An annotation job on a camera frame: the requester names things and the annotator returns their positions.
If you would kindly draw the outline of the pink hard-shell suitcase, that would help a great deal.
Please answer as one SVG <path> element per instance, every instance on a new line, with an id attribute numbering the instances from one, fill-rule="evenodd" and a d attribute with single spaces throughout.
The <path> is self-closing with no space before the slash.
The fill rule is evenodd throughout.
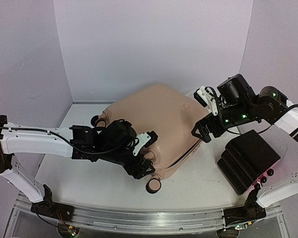
<path id="1" fill-rule="evenodd" d="M 152 145 L 140 150 L 144 163 L 152 164 L 150 171 L 125 167 L 128 174 L 137 173 L 135 179 L 151 175 L 146 190 L 154 194 L 161 189 L 161 180 L 171 176 L 200 147 L 201 140 L 191 131 L 208 113 L 196 100 L 166 85 L 155 84 L 111 104 L 101 115 L 94 116 L 91 124 L 108 126 L 124 119 L 138 134 L 157 134 Z"/>

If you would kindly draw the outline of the black pink tiered rack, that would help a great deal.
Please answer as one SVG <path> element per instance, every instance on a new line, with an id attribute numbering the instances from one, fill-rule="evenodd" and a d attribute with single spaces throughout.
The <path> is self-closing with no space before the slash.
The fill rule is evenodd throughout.
<path id="1" fill-rule="evenodd" d="M 254 130 L 231 141 L 217 162 L 217 166 L 237 195 L 250 187 L 259 188 L 274 174 L 273 167 L 281 156 Z"/>

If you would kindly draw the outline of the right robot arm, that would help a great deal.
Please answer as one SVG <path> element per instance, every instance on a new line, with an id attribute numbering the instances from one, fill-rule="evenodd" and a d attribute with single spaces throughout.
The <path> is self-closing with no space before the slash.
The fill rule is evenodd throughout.
<path id="1" fill-rule="evenodd" d="M 298 194 L 298 104 L 272 86 L 255 93 L 241 74 L 200 87 L 194 98 L 209 110 L 194 137 L 210 142 L 245 127 L 217 162 L 237 194 L 248 192 L 244 205 L 224 209 L 227 225 L 262 219 L 267 207 Z"/>

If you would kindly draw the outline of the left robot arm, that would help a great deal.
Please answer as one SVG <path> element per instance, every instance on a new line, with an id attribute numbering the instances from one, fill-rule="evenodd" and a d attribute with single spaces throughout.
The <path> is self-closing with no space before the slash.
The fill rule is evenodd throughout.
<path id="1" fill-rule="evenodd" d="M 49 154 L 73 160 L 104 160 L 122 166 L 135 179 L 152 174 L 153 163 L 141 153 L 158 139 L 154 131 L 136 133 L 124 119 L 107 123 L 94 116 L 91 126 L 30 128 L 0 115 L 0 176 L 7 179 L 47 217 L 57 212 L 52 192 L 35 180 L 15 158 L 17 153 Z"/>

